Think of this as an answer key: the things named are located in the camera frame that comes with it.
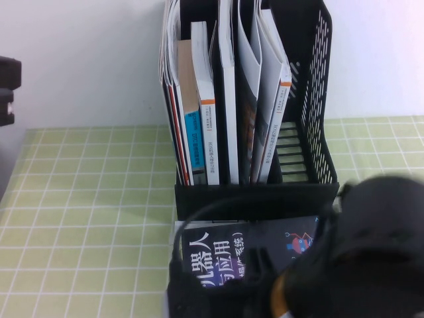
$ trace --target black desk organizer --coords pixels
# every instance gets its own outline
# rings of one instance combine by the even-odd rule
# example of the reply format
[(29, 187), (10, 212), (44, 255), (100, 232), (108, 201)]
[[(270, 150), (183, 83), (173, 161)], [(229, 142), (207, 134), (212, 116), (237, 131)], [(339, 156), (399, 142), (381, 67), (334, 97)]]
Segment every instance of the black desk organizer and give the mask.
[[(249, 1), (242, 0), (242, 4), (251, 5)], [(293, 75), (283, 123), (291, 123), (295, 127), (293, 132), (297, 133), (299, 144), (285, 146), (301, 148), (305, 171), (282, 174), (276, 152), (266, 185), (184, 186), (177, 181), (175, 196), (180, 221), (218, 199), (252, 194), (266, 196), (269, 193), (278, 193), (279, 199), (264, 200), (260, 205), (239, 206), (237, 209), (229, 207), (202, 220), (254, 221), (316, 215), (318, 210), (334, 200), (339, 190), (323, 127), (331, 48), (331, 16), (322, 0), (270, 0), (269, 6)], [(194, 21), (207, 21), (208, 30), (211, 30), (216, 11), (214, 0), (181, 0), (182, 37), (185, 32), (189, 32), (189, 23)], [(233, 18), (233, 21), (236, 30), (237, 20)], [(307, 174), (308, 180), (284, 182), (288, 174), (298, 173)]]

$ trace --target table surface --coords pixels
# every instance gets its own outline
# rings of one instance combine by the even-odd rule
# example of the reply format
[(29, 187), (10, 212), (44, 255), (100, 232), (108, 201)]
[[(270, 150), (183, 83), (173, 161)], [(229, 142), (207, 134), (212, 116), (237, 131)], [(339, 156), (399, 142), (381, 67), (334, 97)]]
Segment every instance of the table surface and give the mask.
[[(341, 184), (424, 178), (424, 117), (325, 136)], [(29, 130), (0, 204), (0, 317), (161, 317), (175, 167), (164, 126)]]

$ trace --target book spine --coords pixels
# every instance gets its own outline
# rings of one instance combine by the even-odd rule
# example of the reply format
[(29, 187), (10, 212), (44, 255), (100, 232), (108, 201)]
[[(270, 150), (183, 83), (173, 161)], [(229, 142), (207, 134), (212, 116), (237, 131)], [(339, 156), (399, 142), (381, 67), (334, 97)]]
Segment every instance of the book spine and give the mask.
[(207, 184), (219, 184), (218, 141), (217, 141), (217, 114), (215, 100), (201, 101), (201, 124), (205, 150)]
[(194, 184), (206, 184), (205, 157), (203, 156), (203, 137), (201, 135), (199, 111), (185, 114), (185, 129), (187, 131)]
[(253, 144), (254, 144), (254, 131), (256, 123), (256, 110), (258, 106), (258, 100), (253, 94), (247, 78), (242, 71), (240, 73), (241, 80), (241, 90), (239, 92), (240, 96), (240, 107), (241, 116), (239, 118), (239, 127), (240, 127), (240, 141), (241, 141), (241, 151), (239, 154), (241, 156), (240, 161), (240, 183), (249, 184), (250, 183), (250, 169), (252, 166), (252, 154), (253, 154)]
[(235, 70), (234, 68), (224, 69), (223, 73), (230, 182), (239, 184)]
[(292, 83), (289, 81), (280, 82), (278, 94), (274, 106), (274, 112), (270, 123), (268, 136), (266, 137), (264, 156), (262, 157), (261, 169), (259, 171), (259, 182), (266, 183), (268, 174), (270, 173), (272, 158), (276, 149), (278, 133), (280, 131), (283, 120), (284, 109), (286, 108), (287, 99)]
[(178, 98), (178, 113), (180, 116), (180, 122), (181, 122), (181, 132), (182, 132), (182, 136), (183, 136), (183, 144), (184, 144), (184, 154), (185, 154), (185, 160), (187, 162), (187, 173), (189, 176), (189, 186), (193, 185), (193, 172), (191, 171), (191, 160), (190, 160), (190, 155), (189, 155), (189, 150), (188, 150), (188, 139), (187, 139), (187, 132), (184, 129), (184, 127), (186, 126), (186, 121), (184, 120), (184, 109), (183, 109), (183, 99), (182, 99), (182, 95), (181, 95), (181, 88), (179, 85), (176, 86), (176, 91), (177, 91), (177, 98)]
[(174, 88), (172, 86), (168, 87), (171, 97), (171, 104), (172, 104), (172, 115), (174, 118), (174, 124), (175, 124), (175, 130), (176, 130), (176, 137), (177, 137), (177, 145), (178, 145), (178, 152), (180, 153), (181, 158), (181, 166), (182, 166), (182, 174), (184, 178), (184, 184), (186, 186), (190, 185), (190, 178), (187, 172), (187, 165), (184, 155), (184, 148), (183, 148), (183, 142), (181, 138), (181, 129), (180, 129), (180, 123), (177, 118), (177, 107), (176, 107), (176, 98), (174, 95)]

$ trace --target black object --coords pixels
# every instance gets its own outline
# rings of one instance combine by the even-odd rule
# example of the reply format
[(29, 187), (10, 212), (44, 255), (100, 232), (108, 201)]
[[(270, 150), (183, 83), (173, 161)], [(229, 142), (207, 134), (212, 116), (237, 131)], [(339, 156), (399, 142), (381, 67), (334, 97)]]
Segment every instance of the black object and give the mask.
[[(214, 214), (224, 205), (238, 209), (240, 201), (237, 197), (218, 201), (188, 221)], [(374, 178), (351, 187), (341, 202), (340, 214), (330, 207), (316, 211), (320, 222), (332, 220), (329, 230), (316, 236), (313, 245), (284, 271), (284, 296), (293, 317), (420, 317), (424, 313), (424, 185), (399, 177)], [(278, 273), (266, 249), (247, 251), (243, 281), (202, 289), (199, 280), (182, 272), (175, 247), (182, 231), (175, 237), (170, 262), (171, 318), (271, 317), (270, 290)]]
[[(180, 0), (182, 38), (187, 38), (194, 21), (216, 19), (216, 0)], [(282, 183), (282, 172), (277, 154), (274, 156), (266, 185), (195, 185), (175, 186), (178, 220), (186, 220), (195, 211), (215, 200), (235, 195), (248, 197), (254, 193), (278, 194), (260, 205), (241, 204), (240, 209), (222, 208), (219, 213), (203, 220), (258, 220), (313, 215), (314, 209), (334, 200), (339, 184), (324, 136), (324, 110), (327, 95), (332, 24), (322, 0), (269, 0), (286, 54), (290, 61), (293, 85), (286, 105), (283, 122), (295, 123), (309, 181)], [(250, 30), (247, 21), (246, 30)], [(235, 56), (237, 48), (237, 20), (233, 18)], [(224, 171), (220, 162), (220, 173)]]
[(0, 56), (0, 127), (15, 122), (15, 115), (9, 113), (9, 104), (13, 103), (13, 90), (21, 86), (21, 78), (21, 62)]
[(293, 316), (420, 317), (424, 185), (374, 178), (351, 187), (341, 202), (331, 230), (286, 270)]

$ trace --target black device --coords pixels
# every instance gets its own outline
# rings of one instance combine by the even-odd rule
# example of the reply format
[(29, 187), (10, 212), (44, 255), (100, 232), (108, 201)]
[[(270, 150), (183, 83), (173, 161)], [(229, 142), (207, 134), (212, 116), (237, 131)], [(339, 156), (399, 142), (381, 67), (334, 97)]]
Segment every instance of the black device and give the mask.
[(21, 86), (22, 63), (0, 56), (0, 127), (15, 123), (13, 91)]
[(171, 318), (421, 317), (424, 313), (424, 185), (379, 177), (314, 211), (320, 221), (312, 247), (277, 273), (266, 247), (248, 251), (244, 280), (203, 288), (182, 270), (178, 252), (184, 227), (223, 206), (272, 201), (272, 195), (216, 201), (187, 219), (176, 233), (167, 290)]

